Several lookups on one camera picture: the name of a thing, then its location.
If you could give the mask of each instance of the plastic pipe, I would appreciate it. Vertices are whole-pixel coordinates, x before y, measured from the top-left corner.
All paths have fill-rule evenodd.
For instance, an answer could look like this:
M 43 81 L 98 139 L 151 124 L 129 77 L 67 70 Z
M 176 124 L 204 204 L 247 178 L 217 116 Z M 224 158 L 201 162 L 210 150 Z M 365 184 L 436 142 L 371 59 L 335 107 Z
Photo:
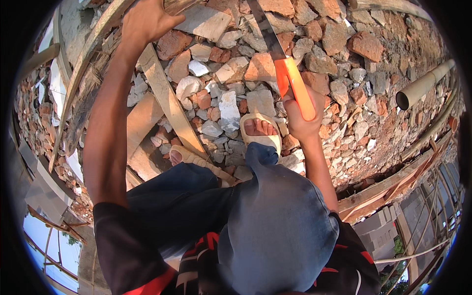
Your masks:
M 428 91 L 454 66 L 454 60 L 450 59 L 435 67 L 418 80 L 410 83 L 407 87 L 397 92 L 396 104 L 402 110 L 407 110 L 417 103 L 423 95 L 428 93 Z

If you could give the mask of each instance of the sandal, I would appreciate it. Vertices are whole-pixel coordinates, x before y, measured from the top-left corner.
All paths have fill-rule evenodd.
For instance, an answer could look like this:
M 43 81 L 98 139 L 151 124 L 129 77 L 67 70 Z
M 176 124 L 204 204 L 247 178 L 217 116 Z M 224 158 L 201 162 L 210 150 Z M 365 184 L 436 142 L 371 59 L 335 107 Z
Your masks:
M 197 166 L 210 169 L 216 177 L 219 177 L 221 178 L 221 180 L 226 181 L 229 186 L 234 186 L 236 184 L 236 178 L 223 171 L 220 167 L 216 167 L 215 165 L 205 161 L 203 158 L 195 155 L 185 147 L 181 145 L 173 145 L 170 148 L 169 153 L 171 151 L 179 152 L 182 155 L 182 162 L 184 163 L 192 163 Z
M 252 136 L 247 135 L 246 130 L 244 129 L 244 122 L 248 119 L 255 119 L 259 118 L 261 121 L 267 121 L 272 124 L 272 127 L 277 131 L 277 135 L 258 135 Z M 282 147 L 282 139 L 280 138 L 280 131 L 278 130 L 277 124 L 271 118 L 260 114 L 260 113 L 252 113 L 252 114 L 245 114 L 242 116 L 241 120 L 239 121 L 239 125 L 241 126 L 241 136 L 243 137 L 243 141 L 246 146 L 250 143 L 260 143 L 267 146 L 273 146 L 277 150 L 277 154 L 280 156 L 280 151 Z

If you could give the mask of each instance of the sky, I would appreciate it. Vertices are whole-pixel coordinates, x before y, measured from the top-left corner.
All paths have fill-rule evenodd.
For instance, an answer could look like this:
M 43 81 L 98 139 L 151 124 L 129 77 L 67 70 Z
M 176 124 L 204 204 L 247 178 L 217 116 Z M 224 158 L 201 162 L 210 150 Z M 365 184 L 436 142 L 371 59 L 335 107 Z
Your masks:
M 34 218 L 29 213 L 25 217 L 25 221 L 23 224 L 23 229 L 28 234 L 28 236 L 35 242 L 41 250 L 45 251 L 46 249 L 46 242 L 48 239 L 49 228 L 47 228 L 44 222 L 40 221 L 37 218 Z M 77 269 L 79 266 L 79 254 L 80 254 L 80 246 L 79 244 L 75 244 L 73 246 L 67 243 L 68 236 L 63 236 L 62 233 L 59 233 L 59 244 L 60 244 L 60 252 L 61 252 L 61 259 L 62 259 L 62 266 L 69 270 L 70 272 L 77 274 Z M 44 256 L 36 251 L 33 247 L 28 244 L 28 248 L 33 256 L 34 261 L 38 265 L 40 271 L 42 271 L 43 263 L 44 263 Z M 49 248 L 48 248 L 48 255 L 54 259 L 55 261 L 59 261 L 59 248 L 58 248 L 58 231 L 56 229 L 52 230 L 51 239 L 49 240 Z M 60 271 L 54 265 L 46 266 L 46 273 L 55 281 L 59 282 L 63 286 L 77 291 L 79 284 L 73 278 L 69 277 L 62 271 Z

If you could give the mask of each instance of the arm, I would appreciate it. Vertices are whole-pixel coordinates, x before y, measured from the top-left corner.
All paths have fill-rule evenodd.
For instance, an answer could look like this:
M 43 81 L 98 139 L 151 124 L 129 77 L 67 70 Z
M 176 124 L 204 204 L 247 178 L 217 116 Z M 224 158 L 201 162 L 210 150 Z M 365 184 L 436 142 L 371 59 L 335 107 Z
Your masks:
M 94 204 L 126 201 L 126 99 L 145 46 L 185 20 L 171 17 L 163 0 L 140 0 L 123 18 L 121 44 L 110 62 L 90 114 L 84 147 L 84 177 Z
M 290 134 L 300 141 L 305 154 L 306 177 L 311 180 L 323 194 L 327 208 L 331 212 L 338 212 L 336 192 L 329 175 L 328 166 L 321 146 L 321 138 L 318 134 L 323 119 L 324 96 L 306 87 L 312 103 L 316 109 L 316 118 L 305 121 L 292 94 L 284 97 L 284 107 L 288 115 L 288 129 Z

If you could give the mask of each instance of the black t-shirt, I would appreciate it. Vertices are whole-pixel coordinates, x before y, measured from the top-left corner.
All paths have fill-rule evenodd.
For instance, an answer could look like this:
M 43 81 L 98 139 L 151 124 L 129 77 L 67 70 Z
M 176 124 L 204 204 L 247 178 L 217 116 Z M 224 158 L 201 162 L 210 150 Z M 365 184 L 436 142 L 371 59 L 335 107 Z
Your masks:
M 367 295 L 380 292 L 380 279 L 352 227 L 339 224 L 333 253 L 306 291 L 309 294 Z M 235 294 L 219 286 L 217 233 L 207 233 L 182 256 L 179 271 L 170 267 L 149 238 L 138 216 L 113 203 L 93 208 L 95 239 L 103 276 L 113 294 L 216 295 Z

